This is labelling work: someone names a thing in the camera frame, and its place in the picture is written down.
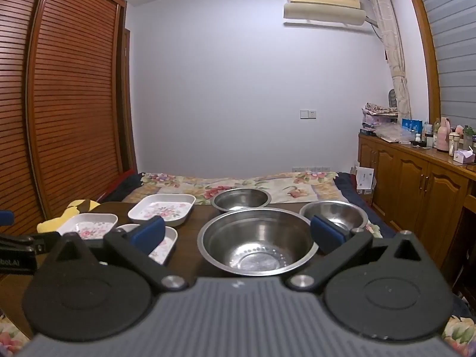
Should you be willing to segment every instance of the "bowl rim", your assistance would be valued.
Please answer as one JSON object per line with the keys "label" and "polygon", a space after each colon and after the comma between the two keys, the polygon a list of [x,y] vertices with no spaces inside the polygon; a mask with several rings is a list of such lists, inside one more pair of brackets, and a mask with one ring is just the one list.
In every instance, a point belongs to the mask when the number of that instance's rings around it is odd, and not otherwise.
{"label": "bowl rim", "polygon": [[262,189],[258,189],[258,188],[250,188],[250,187],[240,187],[240,188],[232,188],[232,189],[227,189],[227,190],[224,190],[223,192],[220,192],[218,193],[217,195],[213,196],[213,198],[210,200],[210,203],[211,205],[213,206],[213,208],[216,208],[218,209],[219,211],[221,212],[236,212],[236,211],[230,211],[229,209],[225,209],[225,208],[222,208],[220,206],[218,206],[216,203],[215,203],[215,199],[224,194],[224,193],[228,193],[228,192],[232,192],[232,191],[236,191],[238,189],[251,189],[251,190],[257,190],[257,191],[260,191],[262,193],[264,193],[266,196],[267,196],[267,200],[261,204],[261,205],[258,205],[258,206],[254,206],[254,207],[248,207],[248,208],[252,208],[252,209],[256,209],[256,208],[263,208],[265,206],[267,206],[270,202],[271,202],[271,195],[265,191],[265,190],[262,190]]}
{"label": "bowl rim", "polygon": [[203,236],[206,233],[206,230],[216,221],[223,219],[227,216],[230,216],[231,214],[237,214],[237,213],[242,213],[245,211],[257,211],[257,210],[271,210],[271,211],[277,211],[277,212],[284,212],[287,214],[290,214],[292,216],[300,218],[302,221],[304,221],[306,224],[310,225],[310,221],[302,216],[299,213],[288,211],[286,209],[280,209],[280,208],[263,208],[263,207],[258,207],[258,208],[243,208],[239,209],[237,211],[231,211],[228,213],[220,214],[214,219],[211,219],[208,223],[206,223],[200,232],[198,233],[197,236],[197,246],[198,250],[200,251],[200,254],[204,257],[206,261],[208,261],[210,264],[214,265],[217,268],[220,268],[223,271],[227,271],[231,274],[235,275],[241,275],[241,276],[273,276],[273,275],[280,275],[280,274],[285,274],[288,271],[294,270],[295,268],[298,268],[302,266],[303,264],[306,264],[317,252],[319,249],[319,246],[316,244],[316,242],[313,243],[311,249],[299,260],[297,260],[294,263],[291,263],[289,266],[282,267],[282,268],[277,268],[275,270],[270,270],[270,271],[243,271],[238,268],[233,268],[226,266],[223,263],[218,262],[214,257],[212,257],[208,251],[205,249],[205,245],[203,244]]}
{"label": "bowl rim", "polygon": [[314,205],[317,205],[317,204],[320,204],[320,203],[336,203],[336,204],[342,204],[342,205],[349,205],[353,208],[356,208],[359,213],[361,214],[361,216],[364,218],[364,222],[365,223],[362,223],[361,225],[359,225],[358,227],[356,228],[365,228],[367,223],[369,222],[369,219],[368,219],[368,214],[366,211],[364,211],[360,206],[357,206],[355,204],[352,204],[352,203],[349,203],[347,201],[342,201],[342,200],[319,200],[319,201],[313,201],[311,203],[307,203],[306,205],[304,205],[300,210],[299,210],[299,214],[301,216],[304,216],[304,213],[311,207],[311,206],[314,206]]}

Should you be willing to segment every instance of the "gray blind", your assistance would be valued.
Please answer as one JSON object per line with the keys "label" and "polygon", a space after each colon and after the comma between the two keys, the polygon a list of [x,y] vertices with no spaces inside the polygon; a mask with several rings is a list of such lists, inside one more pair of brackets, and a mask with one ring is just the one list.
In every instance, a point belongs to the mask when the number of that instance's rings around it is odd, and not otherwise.
{"label": "gray blind", "polygon": [[452,126],[476,127],[476,0],[423,4],[435,46],[441,115]]}

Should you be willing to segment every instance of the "stainless steel bowl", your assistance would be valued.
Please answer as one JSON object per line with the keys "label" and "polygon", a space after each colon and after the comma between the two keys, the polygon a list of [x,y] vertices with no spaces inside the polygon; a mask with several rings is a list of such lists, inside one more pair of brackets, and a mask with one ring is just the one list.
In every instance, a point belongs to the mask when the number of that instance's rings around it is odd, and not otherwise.
{"label": "stainless steel bowl", "polygon": [[310,260],[318,248],[308,219],[277,208],[222,214],[203,226],[197,244],[214,266],[248,276],[284,274]]}
{"label": "stainless steel bowl", "polygon": [[271,195],[260,189],[237,188],[218,193],[211,205],[221,212],[237,211],[245,208],[260,208],[271,202]]}
{"label": "stainless steel bowl", "polygon": [[299,214],[311,220],[316,214],[324,216],[335,225],[346,230],[363,228],[367,225],[368,216],[362,208],[345,201],[323,200],[304,205]]}

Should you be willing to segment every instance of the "curtain tieback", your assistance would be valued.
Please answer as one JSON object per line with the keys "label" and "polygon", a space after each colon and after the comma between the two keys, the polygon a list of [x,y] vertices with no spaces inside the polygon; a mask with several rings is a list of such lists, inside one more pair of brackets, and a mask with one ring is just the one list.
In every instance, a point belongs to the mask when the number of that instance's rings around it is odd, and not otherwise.
{"label": "curtain tieback", "polygon": [[392,70],[392,78],[396,76],[402,76],[405,77],[405,71],[402,70]]}

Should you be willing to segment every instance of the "stack of items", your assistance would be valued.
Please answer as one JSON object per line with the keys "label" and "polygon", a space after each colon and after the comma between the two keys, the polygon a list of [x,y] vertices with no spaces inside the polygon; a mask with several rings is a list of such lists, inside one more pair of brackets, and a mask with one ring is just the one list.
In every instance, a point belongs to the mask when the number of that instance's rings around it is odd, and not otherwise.
{"label": "stack of items", "polygon": [[367,103],[362,108],[362,113],[364,117],[360,132],[369,136],[375,135],[375,126],[396,122],[398,118],[396,107],[383,107],[373,103]]}

